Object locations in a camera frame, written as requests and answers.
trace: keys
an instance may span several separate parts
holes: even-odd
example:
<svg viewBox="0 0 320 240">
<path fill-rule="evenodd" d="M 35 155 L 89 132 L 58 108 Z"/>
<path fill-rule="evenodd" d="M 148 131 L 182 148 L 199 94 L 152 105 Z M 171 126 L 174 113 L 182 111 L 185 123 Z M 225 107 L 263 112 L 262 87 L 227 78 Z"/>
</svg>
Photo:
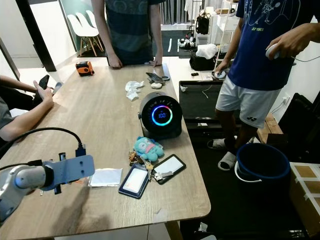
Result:
<svg viewBox="0 0 320 240">
<path fill-rule="evenodd" d="M 172 176 L 173 175 L 173 172 L 172 171 L 168 171 L 168 172 L 164 172 L 164 173 L 161 173 L 161 172 L 156 172 L 154 174 L 154 179 L 156 181 L 159 181 L 165 177 L 168 177 L 168 176 Z"/>
<path fill-rule="evenodd" d="M 144 162 L 145 168 L 148 170 L 148 179 L 151 180 L 151 172 L 154 169 L 154 166 L 149 161 Z"/>
</svg>

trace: teal plush keychain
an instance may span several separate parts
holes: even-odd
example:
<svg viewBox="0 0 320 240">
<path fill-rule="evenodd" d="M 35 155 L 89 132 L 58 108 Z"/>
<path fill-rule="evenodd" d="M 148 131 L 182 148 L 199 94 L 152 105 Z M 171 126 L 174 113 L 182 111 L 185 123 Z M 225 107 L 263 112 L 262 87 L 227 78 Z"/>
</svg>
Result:
<svg viewBox="0 0 320 240">
<path fill-rule="evenodd" d="M 153 139 L 142 136 L 136 139 L 133 149 L 140 158 L 150 162 L 157 161 L 158 157 L 162 157 L 165 154 L 163 147 L 159 143 Z"/>
</svg>

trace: digital display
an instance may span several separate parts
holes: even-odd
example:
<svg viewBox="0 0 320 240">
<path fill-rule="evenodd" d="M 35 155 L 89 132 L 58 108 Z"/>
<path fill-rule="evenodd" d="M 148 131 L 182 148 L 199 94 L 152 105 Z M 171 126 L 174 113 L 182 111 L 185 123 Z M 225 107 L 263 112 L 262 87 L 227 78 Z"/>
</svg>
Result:
<svg viewBox="0 0 320 240">
<path fill-rule="evenodd" d="M 152 111 L 152 121 L 158 126 L 168 125 L 172 118 L 172 111 L 168 106 L 160 105 Z"/>
</svg>

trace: white chair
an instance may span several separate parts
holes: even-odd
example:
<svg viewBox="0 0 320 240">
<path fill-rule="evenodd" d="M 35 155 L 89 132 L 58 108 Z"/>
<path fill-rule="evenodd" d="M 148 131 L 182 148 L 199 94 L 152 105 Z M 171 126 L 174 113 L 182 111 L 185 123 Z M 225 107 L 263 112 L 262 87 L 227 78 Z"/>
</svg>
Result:
<svg viewBox="0 0 320 240">
<path fill-rule="evenodd" d="M 97 40 L 94 37 L 93 37 L 93 41 L 98 45 L 98 47 L 101 50 L 101 52 L 103 52 L 104 48 L 102 47 L 102 44 L 101 44 L 100 39 L 98 37 L 98 35 L 99 35 L 98 29 L 95 28 L 95 27 L 90 26 L 90 24 L 88 23 L 86 17 L 82 13 L 76 12 L 75 15 L 78 17 L 78 19 L 79 19 L 79 21 L 80 21 L 80 23 L 81 23 L 81 25 L 82 25 L 82 27 L 84 29 L 86 29 L 87 31 L 91 31 L 91 32 L 96 33 L 96 38 L 98 39 L 99 44 L 98 44 Z"/>
<path fill-rule="evenodd" d="M 85 28 L 82 27 L 81 23 L 79 22 L 79 20 L 76 18 L 75 15 L 68 15 L 67 18 L 69 19 L 72 29 L 74 31 L 74 33 L 79 36 L 81 38 L 81 42 L 80 42 L 80 56 L 82 56 L 82 46 L 83 46 L 83 42 L 86 42 L 86 37 L 88 37 L 92 50 L 94 52 L 94 55 L 97 56 L 94 45 L 92 44 L 91 41 L 91 37 L 96 37 L 98 35 L 98 31 L 90 31 L 87 30 Z"/>
<path fill-rule="evenodd" d="M 97 24 L 96 24 L 96 19 L 95 19 L 94 13 L 93 13 L 92 11 L 90 11 L 90 10 L 86 10 L 85 12 L 86 12 L 86 14 L 88 14 L 88 16 L 89 16 L 91 25 L 92 25 L 94 28 L 97 28 Z"/>
</svg>

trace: blue bucket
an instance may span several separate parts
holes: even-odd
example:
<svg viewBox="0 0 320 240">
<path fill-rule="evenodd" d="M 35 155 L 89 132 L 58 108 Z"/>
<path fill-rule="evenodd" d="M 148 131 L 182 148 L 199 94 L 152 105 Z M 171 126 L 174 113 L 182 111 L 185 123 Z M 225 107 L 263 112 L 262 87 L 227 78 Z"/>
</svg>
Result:
<svg viewBox="0 0 320 240">
<path fill-rule="evenodd" d="M 267 144 L 245 144 L 238 150 L 236 159 L 234 173 L 248 184 L 277 184 L 290 172 L 286 155 Z"/>
</svg>

